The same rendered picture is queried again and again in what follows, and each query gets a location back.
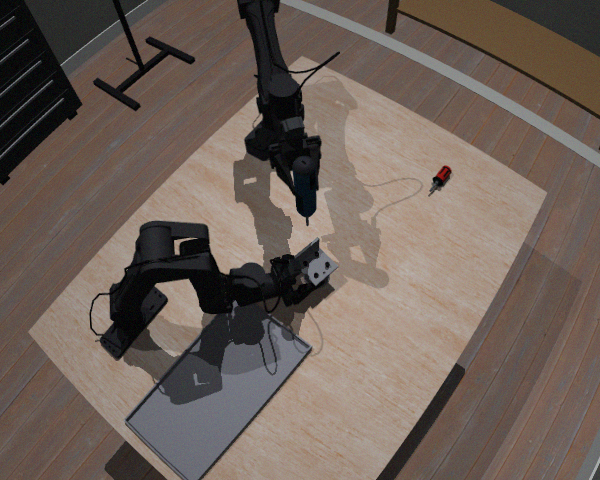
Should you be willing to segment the dark grey cylinder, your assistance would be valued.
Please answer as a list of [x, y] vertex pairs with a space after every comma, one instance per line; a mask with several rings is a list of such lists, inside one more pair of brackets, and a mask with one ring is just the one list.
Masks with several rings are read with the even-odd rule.
[[[303, 277], [304, 277], [304, 281], [305, 281], [305, 283], [311, 283], [311, 282], [308, 280], [308, 278], [307, 278], [307, 277], [306, 277], [304, 274], [303, 274]], [[322, 287], [324, 287], [324, 286], [325, 286], [325, 285], [328, 283], [329, 279], [330, 279], [330, 275], [329, 275], [329, 276], [328, 276], [326, 279], [324, 279], [324, 280], [323, 280], [323, 281], [325, 281], [325, 283], [324, 283], [324, 285], [322, 285], [322, 286], [321, 286], [321, 287], [319, 287], [319, 288], [322, 288]]]

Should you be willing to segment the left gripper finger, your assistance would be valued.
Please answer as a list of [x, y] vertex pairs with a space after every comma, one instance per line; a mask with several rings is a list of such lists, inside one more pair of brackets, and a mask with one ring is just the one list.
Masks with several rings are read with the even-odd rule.
[[[319, 174], [319, 168], [320, 168], [320, 156], [319, 155], [320, 155], [319, 146], [309, 147], [309, 157], [311, 157], [316, 164], [316, 190], [319, 190], [319, 185], [318, 185], [318, 174]], [[319, 161], [318, 173], [317, 173], [317, 161]]]
[[[289, 169], [289, 166], [288, 166], [288, 162], [287, 162], [285, 153], [277, 154], [277, 155], [274, 156], [274, 158], [275, 158], [275, 165], [276, 165], [277, 176], [289, 187], [289, 189], [291, 190], [292, 194], [294, 196], [296, 196], [295, 188], [294, 188], [294, 183], [293, 183], [293, 180], [292, 180], [292, 176], [291, 176], [291, 173], [290, 173], [290, 169]], [[282, 170], [280, 169], [280, 167], [278, 167], [278, 165], [280, 167], [282, 167]], [[284, 175], [284, 173], [282, 171], [284, 173], [286, 173], [286, 177], [288, 179], [285, 177], [285, 175]]]

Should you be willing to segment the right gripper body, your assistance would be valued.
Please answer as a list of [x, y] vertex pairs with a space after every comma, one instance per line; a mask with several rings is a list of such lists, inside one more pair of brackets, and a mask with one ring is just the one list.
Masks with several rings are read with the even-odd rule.
[[[296, 284], [296, 278], [294, 278], [288, 282], [283, 282], [285, 279], [290, 277], [290, 272], [288, 270], [287, 265], [281, 264], [281, 263], [275, 263], [275, 262], [273, 262], [273, 264], [274, 264], [274, 266], [276, 265], [275, 267], [278, 270], [279, 276], [281, 278], [281, 285], [282, 285], [282, 291], [281, 291], [282, 296], [281, 297], [284, 301], [285, 306], [286, 307], [292, 306], [292, 304], [296, 305], [300, 299], [298, 290], [293, 290], [293, 287], [292, 287], [292, 285]], [[266, 274], [266, 279], [263, 284], [264, 286], [262, 287], [265, 300], [279, 296], [280, 286], [278, 283], [279, 283], [278, 276], [276, 274], [275, 269], [272, 266], [271, 272]]]

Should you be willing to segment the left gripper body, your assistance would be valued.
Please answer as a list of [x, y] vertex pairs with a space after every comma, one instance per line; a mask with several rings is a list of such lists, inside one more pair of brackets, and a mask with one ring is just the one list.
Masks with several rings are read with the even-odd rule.
[[[300, 139], [293, 141], [285, 140], [282, 134], [282, 121], [280, 121], [280, 123], [276, 126], [275, 134], [277, 142], [280, 143], [271, 144], [268, 146], [272, 169], [274, 169], [276, 166], [274, 162], [275, 154], [285, 153], [289, 169], [290, 171], [293, 171], [292, 165], [296, 158], [300, 156], [309, 156], [309, 147], [321, 146], [321, 139], [319, 135], [308, 137], [307, 133], [304, 133]], [[281, 136], [282, 138], [280, 138]]]

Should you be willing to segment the dark blue electric screwdriver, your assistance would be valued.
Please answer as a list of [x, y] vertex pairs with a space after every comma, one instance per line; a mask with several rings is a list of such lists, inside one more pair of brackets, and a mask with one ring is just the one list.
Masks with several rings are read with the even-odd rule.
[[316, 205], [316, 165], [308, 156], [298, 157], [292, 165], [295, 188], [297, 212], [306, 217], [306, 226], [309, 226], [309, 217], [317, 208]]

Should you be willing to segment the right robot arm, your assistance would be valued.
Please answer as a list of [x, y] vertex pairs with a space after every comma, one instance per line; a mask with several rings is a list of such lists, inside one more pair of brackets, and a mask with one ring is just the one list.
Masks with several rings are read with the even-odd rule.
[[[157, 283], [197, 277], [189, 280], [197, 293], [200, 308], [209, 314], [232, 313], [233, 300], [240, 307], [262, 301], [259, 287], [264, 286], [266, 273], [261, 265], [245, 263], [240, 268], [230, 269], [232, 277], [227, 277], [225, 275], [229, 274], [218, 273], [209, 252], [175, 255], [174, 240], [185, 238], [197, 239], [181, 242], [180, 255], [211, 251], [205, 224], [150, 221], [140, 227], [130, 264], [140, 263], [140, 266], [130, 267], [121, 288], [109, 295], [110, 319], [114, 327], [112, 324], [100, 338], [100, 343], [114, 357], [121, 357], [167, 302], [166, 295], [155, 287]], [[172, 259], [168, 259], [171, 256]]]

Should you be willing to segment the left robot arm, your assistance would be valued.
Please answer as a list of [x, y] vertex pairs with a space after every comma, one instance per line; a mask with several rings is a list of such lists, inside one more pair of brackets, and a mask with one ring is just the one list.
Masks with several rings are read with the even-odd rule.
[[298, 88], [300, 85], [291, 74], [275, 66], [270, 55], [271, 51], [275, 64], [288, 70], [280, 51], [274, 21], [273, 11], [278, 13], [279, 4], [280, 0], [240, 0], [240, 9], [238, 8], [240, 18], [246, 19], [253, 40], [259, 74], [257, 82], [259, 97], [256, 97], [256, 102], [258, 111], [260, 109], [259, 114], [263, 112], [262, 121], [245, 137], [244, 141], [245, 144], [260, 152], [265, 152], [277, 139], [275, 128], [280, 121], [282, 121], [285, 140], [293, 141], [304, 135], [302, 117], [295, 117], [293, 103], [297, 84]]

